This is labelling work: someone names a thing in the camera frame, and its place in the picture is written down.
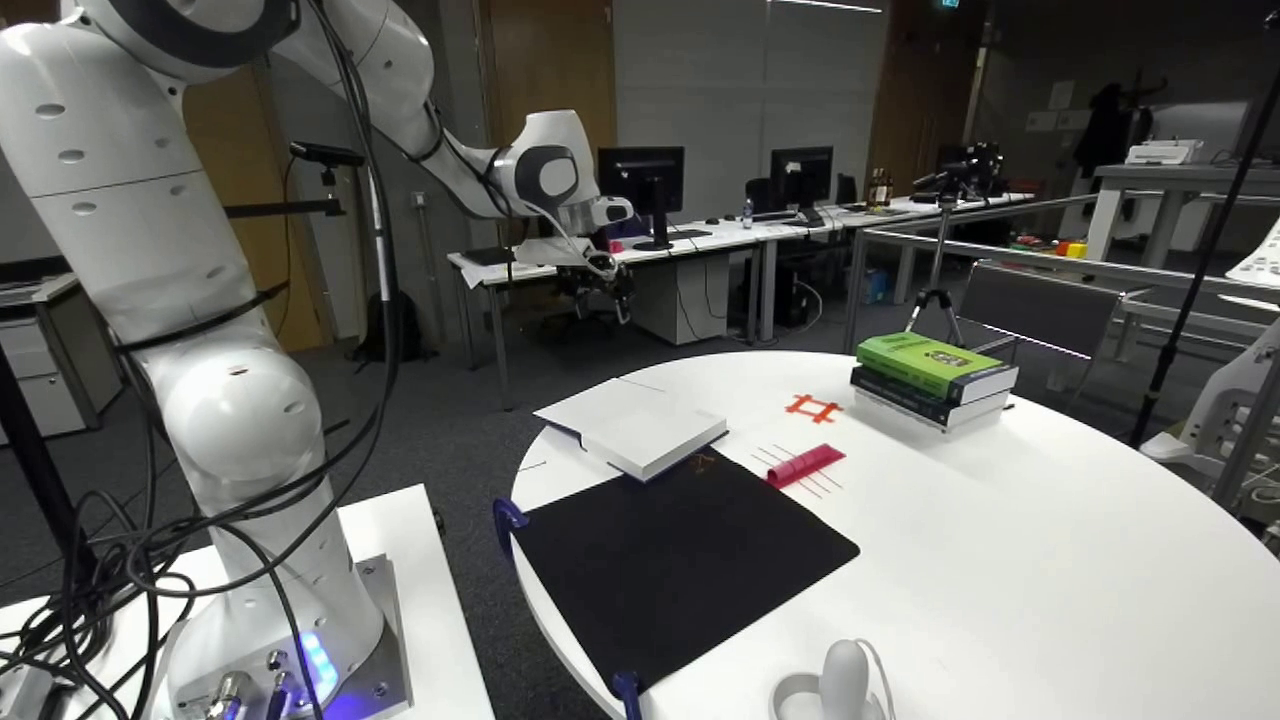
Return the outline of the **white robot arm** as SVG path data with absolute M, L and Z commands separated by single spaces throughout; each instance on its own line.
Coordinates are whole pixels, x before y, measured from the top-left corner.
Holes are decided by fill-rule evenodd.
M 226 571 L 166 639 L 142 720 L 253 699 L 325 720 L 388 634 L 337 521 L 311 379 L 263 318 L 178 109 L 268 54 L 347 95 L 471 216 L 588 234 L 632 210 L 594 184 L 569 109 L 527 117 L 502 148 L 455 138 L 432 109 L 432 45 L 395 0 L 71 0 L 2 26 L 9 169 L 141 365 Z

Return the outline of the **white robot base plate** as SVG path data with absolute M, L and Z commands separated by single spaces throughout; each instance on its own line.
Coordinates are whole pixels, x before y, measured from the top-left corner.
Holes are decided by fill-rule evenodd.
M 492 720 L 422 486 L 325 490 L 214 530 L 108 613 L 71 662 L 18 657 L 36 598 L 2 606 L 2 720 Z

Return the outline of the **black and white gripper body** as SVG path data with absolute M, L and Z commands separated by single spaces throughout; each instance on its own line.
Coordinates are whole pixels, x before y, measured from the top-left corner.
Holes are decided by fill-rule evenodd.
M 516 268 L 583 273 L 588 281 L 614 282 L 622 268 L 593 238 L 564 226 L 523 234 L 513 242 Z

